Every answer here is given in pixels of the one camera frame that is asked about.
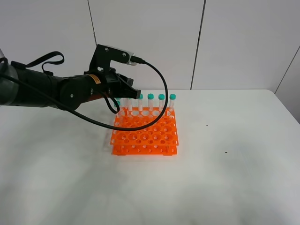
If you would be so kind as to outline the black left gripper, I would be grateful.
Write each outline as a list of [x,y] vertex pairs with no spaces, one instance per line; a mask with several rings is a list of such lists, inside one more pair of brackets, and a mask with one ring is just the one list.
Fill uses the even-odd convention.
[[138,99],[141,90],[133,87],[134,80],[116,73],[111,68],[108,73],[104,70],[85,71],[83,74],[83,98],[133,98]]

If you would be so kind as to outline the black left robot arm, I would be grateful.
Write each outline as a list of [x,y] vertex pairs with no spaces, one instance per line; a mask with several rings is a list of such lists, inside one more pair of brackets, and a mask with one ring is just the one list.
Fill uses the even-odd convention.
[[82,103],[100,98],[139,98],[141,92],[133,88],[133,79],[118,74],[110,66],[111,61],[131,65],[133,53],[97,45],[89,69],[82,75],[60,77],[45,69],[41,72],[32,70],[39,64],[62,64],[63,59],[51,60],[61,55],[54,51],[28,64],[9,63],[7,58],[1,57],[0,104],[54,108],[65,105],[76,110]]

